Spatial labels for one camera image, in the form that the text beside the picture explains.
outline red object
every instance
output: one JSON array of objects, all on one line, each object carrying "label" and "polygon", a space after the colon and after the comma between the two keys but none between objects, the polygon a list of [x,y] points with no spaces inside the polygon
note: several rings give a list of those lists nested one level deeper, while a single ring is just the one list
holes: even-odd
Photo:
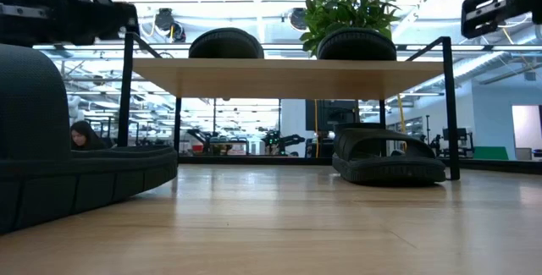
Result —
[{"label": "red object", "polygon": [[192,145],[192,151],[203,152],[203,145]]}]

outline desk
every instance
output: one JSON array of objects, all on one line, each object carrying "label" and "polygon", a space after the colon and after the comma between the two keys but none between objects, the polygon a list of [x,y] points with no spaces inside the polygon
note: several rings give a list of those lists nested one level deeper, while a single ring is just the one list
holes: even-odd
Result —
[{"label": "desk", "polygon": [[384,100],[442,74],[442,63],[288,59],[134,59],[177,97]]}]

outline dark hair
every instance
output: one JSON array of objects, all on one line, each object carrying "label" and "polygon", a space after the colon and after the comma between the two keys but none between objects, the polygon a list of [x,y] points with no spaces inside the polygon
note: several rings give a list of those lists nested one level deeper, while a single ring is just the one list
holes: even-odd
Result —
[{"label": "dark hair", "polygon": [[90,150],[98,150],[98,149],[104,149],[105,145],[103,144],[102,140],[98,137],[96,132],[92,129],[91,125],[87,121],[79,121],[75,122],[71,125],[71,128],[69,128],[69,132],[76,131],[80,135],[84,135],[86,137],[86,143],[83,146],[77,146],[74,142],[74,139],[71,139],[71,149],[72,150],[80,150],[80,151],[90,151]]}]

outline wooden floor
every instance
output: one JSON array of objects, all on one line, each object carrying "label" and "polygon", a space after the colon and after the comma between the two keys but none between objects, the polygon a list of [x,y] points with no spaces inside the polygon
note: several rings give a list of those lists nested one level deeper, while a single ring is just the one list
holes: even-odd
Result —
[{"label": "wooden floor", "polygon": [[0,274],[542,274],[542,177],[386,189],[183,166],[176,186],[0,237]]}]

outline wooden table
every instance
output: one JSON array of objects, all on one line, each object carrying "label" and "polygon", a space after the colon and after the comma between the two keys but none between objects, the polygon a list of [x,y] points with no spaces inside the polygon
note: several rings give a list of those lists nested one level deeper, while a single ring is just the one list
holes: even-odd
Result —
[{"label": "wooden table", "polygon": [[442,74],[442,63],[287,59],[134,59],[177,97],[384,100]]},{"label": "wooden table", "polygon": [[[134,59],[134,43],[155,58]],[[443,63],[413,62],[442,45]],[[289,60],[289,59],[196,59],[162,58],[136,33],[126,33],[119,110],[118,145],[128,144],[132,72],[177,97],[174,146],[180,141],[182,97],[292,98],[379,100],[380,124],[385,128],[385,103],[426,80],[444,74],[446,116],[450,138],[451,179],[457,180],[457,121],[451,38],[439,37],[406,62]]]}]

